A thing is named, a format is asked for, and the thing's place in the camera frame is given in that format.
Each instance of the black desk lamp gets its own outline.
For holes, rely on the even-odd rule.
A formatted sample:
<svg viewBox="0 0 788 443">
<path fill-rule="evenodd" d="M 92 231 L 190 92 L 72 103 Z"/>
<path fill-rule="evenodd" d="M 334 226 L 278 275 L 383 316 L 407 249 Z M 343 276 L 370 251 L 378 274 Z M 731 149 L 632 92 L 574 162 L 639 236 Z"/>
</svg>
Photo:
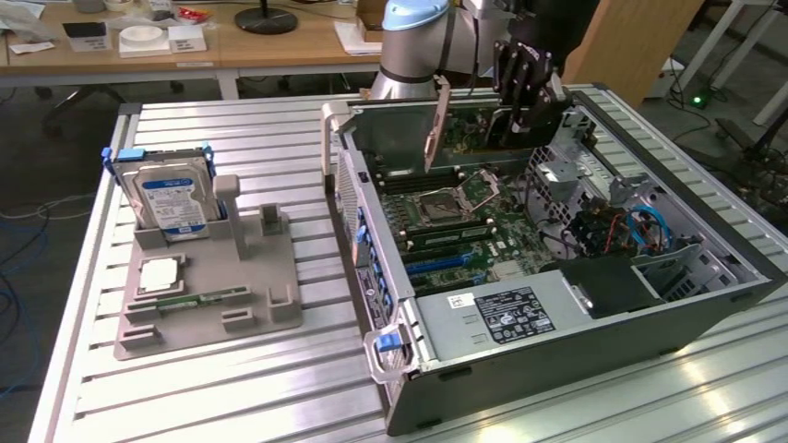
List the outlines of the black desk lamp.
<svg viewBox="0 0 788 443">
<path fill-rule="evenodd" d="M 284 34 L 296 28 L 298 17 L 282 9 L 270 8 L 268 0 L 260 0 L 260 7 L 235 14 L 235 25 L 255 34 Z"/>
</svg>

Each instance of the aluminum workbench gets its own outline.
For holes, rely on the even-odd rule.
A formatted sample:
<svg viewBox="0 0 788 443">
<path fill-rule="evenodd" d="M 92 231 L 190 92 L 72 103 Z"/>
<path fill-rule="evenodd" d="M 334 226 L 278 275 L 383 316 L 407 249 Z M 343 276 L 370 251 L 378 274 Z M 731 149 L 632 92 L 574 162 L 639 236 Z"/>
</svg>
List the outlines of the aluminum workbench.
<svg viewBox="0 0 788 443">
<path fill-rule="evenodd" d="M 776 265 L 788 239 L 606 90 L 583 90 Z M 128 361 L 112 356 L 135 215 L 104 173 L 31 441 L 788 441 L 788 294 L 678 353 L 403 437 L 384 433 L 320 181 L 320 105 L 354 95 L 152 104 L 112 147 L 198 146 L 242 177 L 242 210 L 292 221 L 304 325 Z M 619 143 L 598 148 L 624 174 Z"/>
</svg>

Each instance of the hard drive label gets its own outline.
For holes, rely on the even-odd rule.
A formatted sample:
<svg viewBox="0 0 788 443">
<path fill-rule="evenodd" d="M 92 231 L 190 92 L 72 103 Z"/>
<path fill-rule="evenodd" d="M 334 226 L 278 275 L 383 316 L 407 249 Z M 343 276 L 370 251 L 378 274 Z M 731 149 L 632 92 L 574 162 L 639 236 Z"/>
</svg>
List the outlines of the hard drive label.
<svg viewBox="0 0 788 443">
<path fill-rule="evenodd" d="M 492 339 L 499 344 L 555 330 L 531 287 L 476 297 L 475 301 Z"/>
<path fill-rule="evenodd" d="M 196 187 L 191 178 L 146 182 L 143 188 L 159 228 L 166 233 L 194 233 L 206 227 L 200 202 L 192 199 Z"/>
</svg>

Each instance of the blue pcie slot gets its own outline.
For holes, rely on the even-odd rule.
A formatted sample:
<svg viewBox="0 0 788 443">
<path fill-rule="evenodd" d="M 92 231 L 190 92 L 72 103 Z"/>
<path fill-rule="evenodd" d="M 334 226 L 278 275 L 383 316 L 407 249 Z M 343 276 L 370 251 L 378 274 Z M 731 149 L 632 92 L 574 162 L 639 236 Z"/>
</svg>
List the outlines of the blue pcie slot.
<svg viewBox="0 0 788 443">
<path fill-rule="evenodd" d="M 450 268 L 458 268 L 466 266 L 471 261 L 471 253 L 463 254 L 459 257 L 446 258 L 443 260 L 432 261 L 430 263 L 415 263 L 406 267 L 408 275 L 423 274 L 424 272 L 432 272 L 435 270 L 444 270 Z"/>
</svg>

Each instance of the table leg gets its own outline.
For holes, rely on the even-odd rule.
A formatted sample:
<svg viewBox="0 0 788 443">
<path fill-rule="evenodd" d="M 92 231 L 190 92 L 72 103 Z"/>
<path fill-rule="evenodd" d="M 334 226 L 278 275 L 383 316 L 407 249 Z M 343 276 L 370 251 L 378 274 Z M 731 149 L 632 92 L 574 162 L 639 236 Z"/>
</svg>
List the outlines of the table leg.
<svg viewBox="0 0 788 443">
<path fill-rule="evenodd" d="M 726 64 L 726 67 L 723 67 L 723 70 L 719 72 L 719 75 L 715 78 L 715 83 L 712 83 L 712 88 L 715 88 L 716 90 L 723 88 L 726 81 L 728 81 L 728 78 L 731 77 L 734 71 L 736 70 L 736 68 L 742 64 L 742 61 L 744 60 L 744 57 L 748 55 L 748 52 L 752 49 L 752 46 L 755 46 L 755 43 L 758 43 L 758 41 L 762 39 L 762 36 L 764 35 L 766 30 L 768 30 L 770 25 L 772 24 L 772 22 L 775 21 L 775 18 L 778 18 L 779 15 L 780 15 L 780 12 L 778 12 L 775 10 L 767 12 L 766 16 L 760 19 L 759 23 L 755 25 L 755 28 L 752 28 L 752 31 L 750 32 L 747 39 L 742 42 L 742 45 L 739 46 L 739 49 L 734 53 L 731 60 L 728 61 L 728 63 Z"/>
<path fill-rule="evenodd" d="M 239 100 L 238 85 L 238 69 L 223 69 L 218 71 L 219 89 L 222 90 L 222 100 Z"/>
<path fill-rule="evenodd" d="M 780 111 L 783 106 L 788 106 L 788 81 L 780 88 L 778 94 L 775 94 L 775 97 L 772 97 L 772 100 L 770 100 L 766 104 L 763 110 L 752 119 L 752 123 L 755 123 L 758 126 L 767 125 L 768 122 L 775 118 L 775 114 Z"/>
<path fill-rule="evenodd" d="M 734 19 L 739 15 L 739 12 L 742 11 L 743 7 L 744 2 L 742 0 L 734 0 L 731 6 L 728 6 L 728 10 L 726 11 L 723 18 L 716 23 L 715 29 L 712 30 L 712 33 L 710 34 L 708 38 L 706 39 L 706 42 L 703 43 L 703 46 L 699 49 L 699 53 L 695 54 L 695 57 L 692 57 L 690 66 L 684 70 L 682 78 L 679 78 L 679 85 L 682 86 L 682 89 L 687 88 L 690 80 L 699 72 L 700 66 L 706 61 L 706 57 L 708 57 L 708 55 L 712 53 L 716 43 L 719 42 L 719 39 L 723 37 L 723 34 L 731 26 Z"/>
</svg>

